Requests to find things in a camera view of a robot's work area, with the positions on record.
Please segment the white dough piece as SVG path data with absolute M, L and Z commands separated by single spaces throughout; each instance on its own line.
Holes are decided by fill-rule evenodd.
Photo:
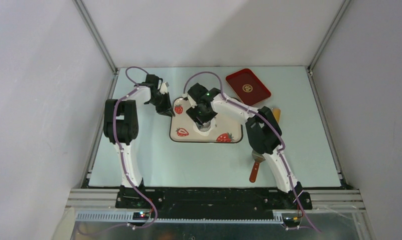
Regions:
M 193 130 L 201 136 L 208 136 L 216 127 L 217 123 L 214 118 L 203 124 L 193 123 Z

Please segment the strawberry print tray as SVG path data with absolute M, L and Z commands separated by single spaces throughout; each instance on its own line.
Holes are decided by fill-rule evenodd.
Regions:
M 175 116 L 171 118 L 169 137 L 182 143 L 238 143 L 243 139 L 243 126 L 224 114 L 217 114 L 214 119 L 216 128 L 208 136 L 197 134 L 193 129 L 194 121 L 187 115 L 191 107 L 187 100 L 178 97 L 173 102 Z

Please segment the red lacquer tray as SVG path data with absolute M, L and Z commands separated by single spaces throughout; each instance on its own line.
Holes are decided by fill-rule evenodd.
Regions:
M 248 106 L 254 106 L 272 96 L 271 91 L 249 68 L 226 76 L 225 81 L 239 100 Z

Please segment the wooden dough roller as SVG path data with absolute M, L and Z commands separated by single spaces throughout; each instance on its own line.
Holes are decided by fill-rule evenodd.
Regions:
M 276 120 L 276 122 L 279 124 L 280 123 L 280 117 L 281 117 L 281 109 L 279 108 L 273 108 L 272 109 L 272 114 Z

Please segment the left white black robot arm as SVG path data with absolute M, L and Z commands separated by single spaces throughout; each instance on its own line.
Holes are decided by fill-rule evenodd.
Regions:
M 133 144 L 139 134 L 138 107 L 153 105 L 157 114 L 174 117 L 168 86 L 157 75 L 147 74 L 145 81 L 136 84 L 125 96 L 105 101 L 103 134 L 120 159 L 124 188 L 135 189 L 143 184 Z

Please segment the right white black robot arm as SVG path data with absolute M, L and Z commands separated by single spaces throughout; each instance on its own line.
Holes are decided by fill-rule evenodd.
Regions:
M 299 204 L 300 196 L 293 190 L 298 180 L 286 160 L 282 130 L 270 108 L 248 106 L 230 98 L 217 88 L 208 90 L 198 83 L 182 97 L 190 103 L 186 114 L 198 126 L 212 121 L 218 114 L 245 125 L 249 145 L 264 157 L 272 170 L 277 188 L 282 191 L 279 196 L 280 204 L 286 209 L 293 209 Z

